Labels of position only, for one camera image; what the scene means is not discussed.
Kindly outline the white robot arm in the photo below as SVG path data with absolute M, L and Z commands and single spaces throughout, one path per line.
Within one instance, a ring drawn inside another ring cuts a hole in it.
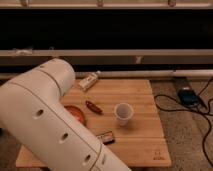
M 0 86 L 0 122 L 51 171 L 131 171 L 60 99 L 75 82 L 53 59 Z

